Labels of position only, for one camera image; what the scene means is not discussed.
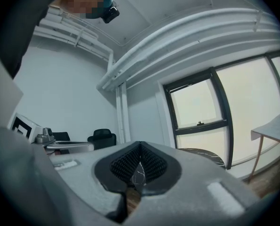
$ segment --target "ceiling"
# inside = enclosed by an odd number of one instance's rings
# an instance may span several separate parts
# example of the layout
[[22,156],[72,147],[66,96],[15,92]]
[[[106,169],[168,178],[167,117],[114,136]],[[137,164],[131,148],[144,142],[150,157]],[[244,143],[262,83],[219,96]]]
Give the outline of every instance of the ceiling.
[[259,0],[114,0],[120,16],[109,24],[102,19],[86,19],[99,34],[99,40],[115,51],[118,60],[124,53],[157,29],[201,10],[226,7],[266,6]]

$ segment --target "cable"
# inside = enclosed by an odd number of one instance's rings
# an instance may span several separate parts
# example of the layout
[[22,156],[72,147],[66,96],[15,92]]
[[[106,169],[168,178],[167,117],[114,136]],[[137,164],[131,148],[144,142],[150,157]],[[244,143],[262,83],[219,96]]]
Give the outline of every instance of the cable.
[[52,152],[52,153],[47,153],[47,155],[51,155],[51,154],[53,154],[53,153],[55,153],[55,150],[54,150],[54,152]]

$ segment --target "floor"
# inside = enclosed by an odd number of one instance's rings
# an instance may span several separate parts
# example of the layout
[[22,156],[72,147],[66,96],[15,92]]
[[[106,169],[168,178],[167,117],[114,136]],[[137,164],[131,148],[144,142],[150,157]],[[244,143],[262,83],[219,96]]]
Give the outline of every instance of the floor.
[[276,192],[280,189],[280,160],[273,164],[268,169],[253,176],[250,183],[244,180],[260,198],[263,198],[269,193]]
[[[250,183],[246,183],[260,198],[269,193],[276,192],[280,189],[280,160],[268,169],[255,175]],[[131,214],[141,201],[141,195],[134,189],[128,188],[127,191],[127,210]]]

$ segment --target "black office chair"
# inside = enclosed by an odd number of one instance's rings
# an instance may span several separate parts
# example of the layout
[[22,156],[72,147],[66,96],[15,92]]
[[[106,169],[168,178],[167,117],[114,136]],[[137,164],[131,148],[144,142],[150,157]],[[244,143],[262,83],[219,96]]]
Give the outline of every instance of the black office chair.
[[69,134],[67,132],[53,132],[54,139],[56,141],[70,141]]
[[[67,132],[53,132],[55,141],[70,141],[69,134]],[[69,150],[60,150],[60,154],[70,154]]]
[[98,129],[94,131],[92,136],[88,137],[88,142],[93,143],[94,150],[98,150],[116,145],[117,137],[109,129]]

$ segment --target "white device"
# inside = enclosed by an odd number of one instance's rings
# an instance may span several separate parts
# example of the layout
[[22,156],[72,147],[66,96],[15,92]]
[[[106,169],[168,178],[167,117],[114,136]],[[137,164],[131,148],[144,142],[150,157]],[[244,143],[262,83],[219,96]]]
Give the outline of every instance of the white device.
[[15,132],[23,134],[30,143],[35,142],[37,135],[43,133],[43,128],[40,125],[19,113],[15,114],[10,128]]

